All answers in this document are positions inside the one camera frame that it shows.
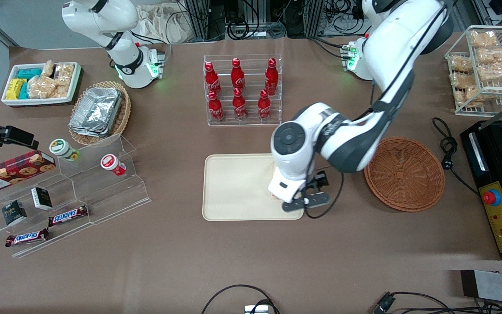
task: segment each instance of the small black box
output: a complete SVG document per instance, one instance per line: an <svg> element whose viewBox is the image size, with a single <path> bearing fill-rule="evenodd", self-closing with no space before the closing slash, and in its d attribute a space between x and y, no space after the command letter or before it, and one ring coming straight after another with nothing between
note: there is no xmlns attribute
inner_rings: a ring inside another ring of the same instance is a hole
<svg viewBox="0 0 502 314"><path fill-rule="evenodd" d="M26 211L22 207L20 201L13 201L1 209L7 226L16 225L20 221L26 219Z"/></svg>
<svg viewBox="0 0 502 314"><path fill-rule="evenodd" d="M32 188L32 198L34 199L34 207L49 211L52 208L50 193L46 189L39 187Z"/></svg>

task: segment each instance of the brown woven basket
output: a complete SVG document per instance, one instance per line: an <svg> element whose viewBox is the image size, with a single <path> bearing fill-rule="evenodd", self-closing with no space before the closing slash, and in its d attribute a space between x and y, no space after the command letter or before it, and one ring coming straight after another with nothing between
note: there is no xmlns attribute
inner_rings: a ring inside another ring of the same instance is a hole
<svg viewBox="0 0 502 314"><path fill-rule="evenodd" d="M382 140L364 174L375 196L399 211L424 211L444 191L441 163L427 147L404 137Z"/></svg>
<svg viewBox="0 0 502 314"><path fill-rule="evenodd" d="M127 94L127 91L121 84L116 83L116 82L110 82L110 81L105 81L105 82L100 82L92 85L89 88L92 87L102 87L102 88L116 88L119 89L122 92L122 99L120 103L120 108L119 111L117 112L117 116L115 116L115 121L112 129L111 135L114 134L121 134L125 130L125 127L127 126L127 121L129 120L129 115L131 114L131 100L129 99L129 95ZM73 108L73 111L71 113L71 117L75 114L76 109L78 108L78 103L82 99L82 96L86 93L88 88L82 92L80 96L78 96L78 99L75 103L75 107ZM103 137L89 137L87 135L80 135L77 133L74 133L71 129L69 129L69 133L71 133L71 137L75 140L77 143L81 143L83 145L90 145L92 143L96 143L102 139Z"/></svg>

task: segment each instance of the red bottle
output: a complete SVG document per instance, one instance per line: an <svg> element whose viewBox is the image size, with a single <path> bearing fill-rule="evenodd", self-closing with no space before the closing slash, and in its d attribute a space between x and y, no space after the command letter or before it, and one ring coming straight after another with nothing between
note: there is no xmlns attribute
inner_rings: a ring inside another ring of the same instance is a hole
<svg viewBox="0 0 502 314"><path fill-rule="evenodd" d="M222 94L222 88L220 87L220 78L214 70L213 63L208 61L205 63L205 81L207 82L207 88L209 92L216 92L217 95Z"/></svg>
<svg viewBox="0 0 502 314"><path fill-rule="evenodd" d="M209 92L209 111L210 116L215 121L223 121L226 118L222 110L222 103L217 99L215 91Z"/></svg>
<svg viewBox="0 0 502 314"><path fill-rule="evenodd" d="M241 91L243 91L245 89L245 74L240 65L241 63L238 58L231 60L231 84L234 88L241 88Z"/></svg>
<svg viewBox="0 0 502 314"><path fill-rule="evenodd" d="M257 104L259 106L259 119L261 122L267 122L271 119L271 100L268 99L268 92L266 89L261 90L261 97Z"/></svg>
<svg viewBox="0 0 502 314"><path fill-rule="evenodd" d="M231 103L234 105L235 119L238 121L247 118L247 110L245 109L245 99L241 96L241 88L234 88L234 99Z"/></svg>
<svg viewBox="0 0 502 314"><path fill-rule="evenodd" d="M276 69L276 59L271 58L268 60L268 69L265 73L265 89L269 95L276 94L278 87L278 70Z"/></svg>

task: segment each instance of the clear acrylic display stand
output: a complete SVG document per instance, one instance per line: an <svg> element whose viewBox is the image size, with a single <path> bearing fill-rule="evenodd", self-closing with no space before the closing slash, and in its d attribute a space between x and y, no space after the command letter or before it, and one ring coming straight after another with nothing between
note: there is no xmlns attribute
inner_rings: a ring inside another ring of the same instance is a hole
<svg viewBox="0 0 502 314"><path fill-rule="evenodd" d="M231 84L231 60L239 58L241 69L245 73L245 108L247 109L247 119L238 121L235 119L234 106L231 101L234 99L234 88ZM269 96L271 100L271 119L262 122L259 119L259 109L257 103L261 95L261 89L265 88L265 72L268 67L269 58L276 59L276 68L278 70L278 87L276 94ZM214 70L220 78L220 87L222 95L218 99L222 103L222 109L226 119L224 121L215 121L209 113L209 100L207 82L205 75L205 63L212 62ZM205 87L205 108L207 109L207 120L209 126L261 126L261 125L279 125L282 122L282 55L281 54L258 54L258 55L205 55L203 62L203 82Z"/></svg>
<svg viewBox="0 0 502 314"><path fill-rule="evenodd" d="M88 206L88 216L78 217L49 228L50 239L33 244L8 248L12 257L23 257L38 251L66 236L97 225L151 201L144 181L135 172L131 153L135 148L121 135L114 135L79 149L77 161L57 158L54 171L32 177L0 190L0 241L4 246L9 235L26 234L47 227L48 217L56 216L82 205ZM117 176L100 166L100 159L114 154L125 164L127 171ZM48 190L53 209L44 211L34 207L31 189ZM14 226L7 226L2 207L14 200L22 202L27 218Z"/></svg>

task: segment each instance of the white lid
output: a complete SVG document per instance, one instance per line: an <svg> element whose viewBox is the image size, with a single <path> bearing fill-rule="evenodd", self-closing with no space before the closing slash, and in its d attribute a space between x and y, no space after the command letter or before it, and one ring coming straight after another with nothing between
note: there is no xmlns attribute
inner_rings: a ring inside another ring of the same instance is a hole
<svg viewBox="0 0 502 314"><path fill-rule="evenodd" d="M69 151L69 143L64 139L54 139L50 143L50 152L54 155L64 155Z"/></svg>
<svg viewBox="0 0 502 314"><path fill-rule="evenodd" d="M100 161L100 165L102 168L106 170L113 170L117 165L119 164L119 161L117 160L117 157L113 154L108 154L102 157Z"/></svg>

